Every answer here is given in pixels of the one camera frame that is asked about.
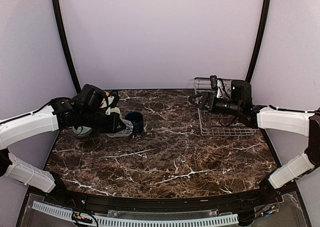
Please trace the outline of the pale green bowl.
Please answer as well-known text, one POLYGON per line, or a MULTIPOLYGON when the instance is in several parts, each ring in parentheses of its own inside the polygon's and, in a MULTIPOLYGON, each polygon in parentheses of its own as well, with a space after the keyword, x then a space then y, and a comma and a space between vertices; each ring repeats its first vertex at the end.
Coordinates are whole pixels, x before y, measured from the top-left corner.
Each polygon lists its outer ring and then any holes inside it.
POLYGON ((77 138, 86 138, 92 133, 92 128, 86 126, 72 127, 72 131, 77 138))

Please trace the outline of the clear drinking glass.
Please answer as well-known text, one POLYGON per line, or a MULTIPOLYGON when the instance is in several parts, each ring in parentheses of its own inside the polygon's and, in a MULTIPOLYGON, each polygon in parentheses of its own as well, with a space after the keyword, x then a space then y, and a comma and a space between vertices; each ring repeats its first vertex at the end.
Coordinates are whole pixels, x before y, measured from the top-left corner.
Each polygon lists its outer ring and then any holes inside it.
POLYGON ((121 120, 125 124, 125 129, 121 130, 117 133, 107 133, 106 135, 109 138, 128 137, 133 133, 134 126, 133 126, 132 122, 127 119, 121 119, 121 120))

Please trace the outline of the yellow polka dot plate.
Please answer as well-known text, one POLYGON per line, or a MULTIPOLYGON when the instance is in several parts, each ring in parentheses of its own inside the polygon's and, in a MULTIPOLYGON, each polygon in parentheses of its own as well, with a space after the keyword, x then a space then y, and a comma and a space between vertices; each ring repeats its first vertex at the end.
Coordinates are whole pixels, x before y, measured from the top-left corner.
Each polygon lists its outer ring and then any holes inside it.
POLYGON ((113 101, 113 97, 111 96, 110 97, 110 93, 109 92, 105 92, 105 97, 103 98, 102 100, 102 103, 101 103, 101 108, 106 108, 107 106, 109 106, 113 101))

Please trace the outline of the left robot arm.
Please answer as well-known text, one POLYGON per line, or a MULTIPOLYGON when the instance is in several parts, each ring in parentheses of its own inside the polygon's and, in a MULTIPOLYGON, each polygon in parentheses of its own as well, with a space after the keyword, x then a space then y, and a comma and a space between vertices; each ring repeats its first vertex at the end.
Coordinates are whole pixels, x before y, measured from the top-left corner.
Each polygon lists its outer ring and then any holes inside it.
POLYGON ((21 160, 9 151, 9 146, 33 136, 71 127, 119 133, 127 126, 115 107, 115 103, 109 104, 107 100, 86 103, 78 97, 59 97, 38 110, 3 120, 0 123, 0 175, 35 187, 50 194, 58 204, 67 205, 71 195, 59 175, 21 160))

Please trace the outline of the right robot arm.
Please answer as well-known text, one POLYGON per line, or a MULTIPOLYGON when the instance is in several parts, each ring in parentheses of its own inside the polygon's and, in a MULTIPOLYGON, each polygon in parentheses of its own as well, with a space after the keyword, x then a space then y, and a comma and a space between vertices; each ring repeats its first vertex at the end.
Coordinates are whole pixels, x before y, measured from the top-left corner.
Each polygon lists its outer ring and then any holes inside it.
POLYGON ((252 129, 272 129, 295 133, 308 138, 307 148, 288 163, 267 175, 255 192, 255 200, 266 204, 277 190, 287 183, 311 173, 320 166, 319 110, 285 110, 271 105, 254 105, 251 98, 218 98, 214 93, 201 92, 188 101, 200 110, 236 117, 252 129))

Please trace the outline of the dark blue mug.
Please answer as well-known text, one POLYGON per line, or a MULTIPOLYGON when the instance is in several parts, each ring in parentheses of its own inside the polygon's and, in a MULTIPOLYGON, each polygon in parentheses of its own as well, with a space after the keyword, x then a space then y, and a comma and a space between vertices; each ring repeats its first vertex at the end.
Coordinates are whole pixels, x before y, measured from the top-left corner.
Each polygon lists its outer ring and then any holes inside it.
POLYGON ((144 116, 141 112, 131 111, 125 115, 125 119, 132 123, 133 135, 139 135, 144 131, 144 116))

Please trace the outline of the cream ribbed mug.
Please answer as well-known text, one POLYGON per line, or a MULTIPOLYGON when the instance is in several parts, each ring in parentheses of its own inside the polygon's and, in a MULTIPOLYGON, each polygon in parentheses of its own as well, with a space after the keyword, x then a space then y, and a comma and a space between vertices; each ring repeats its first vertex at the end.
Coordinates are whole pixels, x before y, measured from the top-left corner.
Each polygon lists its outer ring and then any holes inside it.
POLYGON ((120 115, 121 114, 121 111, 118 107, 114 107, 114 108, 111 108, 110 111, 109 111, 110 114, 118 114, 120 115))

